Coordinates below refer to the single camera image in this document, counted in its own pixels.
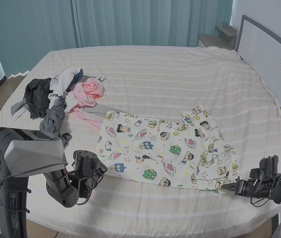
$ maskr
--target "white headboard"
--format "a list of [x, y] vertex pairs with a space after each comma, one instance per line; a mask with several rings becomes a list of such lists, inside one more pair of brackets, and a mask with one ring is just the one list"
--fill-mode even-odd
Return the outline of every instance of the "white headboard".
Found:
[[281, 103], [281, 38], [243, 15], [236, 51], [257, 71]]

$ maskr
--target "striped bed sheet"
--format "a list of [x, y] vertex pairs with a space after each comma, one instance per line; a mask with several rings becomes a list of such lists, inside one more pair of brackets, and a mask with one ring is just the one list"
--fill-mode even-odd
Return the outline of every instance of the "striped bed sheet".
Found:
[[[278, 155], [281, 119], [256, 71], [234, 51], [158, 46], [108, 46], [48, 53], [21, 82], [0, 112], [0, 126], [38, 129], [40, 118], [24, 113], [12, 121], [10, 107], [34, 78], [83, 68], [100, 76], [105, 92], [97, 102], [143, 117], [181, 122], [181, 112], [198, 104], [211, 114], [240, 156], [241, 179], [262, 157]], [[95, 151], [99, 129], [66, 115], [61, 133], [73, 136], [65, 149]], [[46, 192], [43, 175], [30, 177], [27, 218], [75, 237], [235, 237], [251, 232], [281, 210], [273, 202], [255, 208], [233, 193], [161, 187], [105, 175], [83, 206], [63, 208]]]

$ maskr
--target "cartoon baby bottle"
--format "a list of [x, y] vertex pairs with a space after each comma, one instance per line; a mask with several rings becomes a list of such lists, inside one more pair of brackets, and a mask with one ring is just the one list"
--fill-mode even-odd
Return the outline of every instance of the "cartoon baby bottle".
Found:
[[107, 150], [107, 151], [111, 151], [111, 142], [110, 141], [106, 141], [106, 144], [105, 144], [105, 149]]
[[140, 124], [141, 124], [141, 120], [138, 120], [137, 122], [134, 123], [134, 125], [135, 125], [136, 127], [138, 127]]

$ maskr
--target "pajamas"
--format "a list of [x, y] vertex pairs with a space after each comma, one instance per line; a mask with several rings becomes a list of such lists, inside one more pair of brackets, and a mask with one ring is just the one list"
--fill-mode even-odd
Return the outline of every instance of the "pajamas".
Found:
[[107, 175], [175, 188], [217, 190], [239, 179], [234, 148], [202, 105], [183, 124], [109, 111], [97, 144]]

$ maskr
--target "curtain fold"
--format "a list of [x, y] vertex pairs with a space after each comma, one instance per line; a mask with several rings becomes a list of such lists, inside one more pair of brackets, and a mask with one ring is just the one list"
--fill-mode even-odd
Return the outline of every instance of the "curtain fold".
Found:
[[49, 51], [105, 45], [195, 47], [218, 35], [233, 0], [0, 0], [6, 76], [31, 70]]

